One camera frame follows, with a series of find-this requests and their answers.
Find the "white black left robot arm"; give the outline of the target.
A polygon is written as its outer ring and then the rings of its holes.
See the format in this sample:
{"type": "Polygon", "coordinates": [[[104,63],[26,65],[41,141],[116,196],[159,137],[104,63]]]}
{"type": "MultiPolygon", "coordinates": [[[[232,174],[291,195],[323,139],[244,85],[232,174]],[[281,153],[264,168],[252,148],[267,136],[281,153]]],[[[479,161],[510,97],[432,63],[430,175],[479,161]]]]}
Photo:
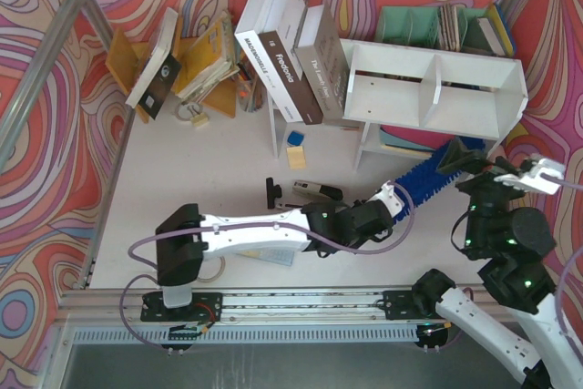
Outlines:
{"type": "Polygon", "coordinates": [[[250,217],[202,215],[196,203],[178,208],[156,228],[157,280],[163,305],[192,303],[191,284],[202,263],[244,251],[358,252],[367,241],[393,230],[403,204],[394,195],[373,196],[352,206],[310,203],[280,213],[250,217]]]}

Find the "blue microfiber duster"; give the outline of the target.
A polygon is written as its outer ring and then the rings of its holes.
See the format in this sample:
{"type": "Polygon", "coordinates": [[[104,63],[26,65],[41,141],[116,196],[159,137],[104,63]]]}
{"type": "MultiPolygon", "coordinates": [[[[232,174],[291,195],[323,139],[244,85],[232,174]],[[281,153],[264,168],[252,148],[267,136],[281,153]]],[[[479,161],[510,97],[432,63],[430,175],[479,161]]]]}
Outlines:
{"type": "Polygon", "coordinates": [[[450,140],[434,151],[429,159],[418,163],[406,174],[396,179],[396,183],[405,188],[409,193],[416,208],[430,200],[441,189],[445,188],[461,175],[460,170],[447,174],[442,174],[437,171],[448,147],[452,143],[454,141],[450,140]]]}

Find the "white black stapler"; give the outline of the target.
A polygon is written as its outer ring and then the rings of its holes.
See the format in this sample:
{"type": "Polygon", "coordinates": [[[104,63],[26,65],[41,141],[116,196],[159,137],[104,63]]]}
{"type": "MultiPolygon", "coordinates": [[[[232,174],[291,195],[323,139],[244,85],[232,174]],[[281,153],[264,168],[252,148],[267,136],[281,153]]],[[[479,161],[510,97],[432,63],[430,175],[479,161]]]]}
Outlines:
{"type": "Polygon", "coordinates": [[[341,189],[305,180],[294,181],[292,184],[292,191],[311,200],[343,200],[343,191],[341,189]]]}

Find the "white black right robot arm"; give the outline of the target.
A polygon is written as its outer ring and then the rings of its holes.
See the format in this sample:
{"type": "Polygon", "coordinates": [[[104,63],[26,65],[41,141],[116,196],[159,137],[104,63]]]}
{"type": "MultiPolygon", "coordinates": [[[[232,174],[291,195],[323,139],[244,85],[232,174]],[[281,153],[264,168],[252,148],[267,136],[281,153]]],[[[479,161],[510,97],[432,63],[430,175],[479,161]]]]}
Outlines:
{"type": "Polygon", "coordinates": [[[437,269],[413,286],[413,300],[426,316],[452,322],[492,354],[524,388],[579,388],[582,342],[562,308],[563,282],[554,282],[543,260],[556,247],[545,214],[533,207],[510,209],[528,192],[554,195],[568,186],[565,166],[538,154],[519,166],[499,157],[489,161],[456,138],[438,172],[471,174],[456,184],[469,196],[465,242],[458,252],[485,261],[478,275],[489,295],[526,333],[522,339],[468,299],[437,269]]]}

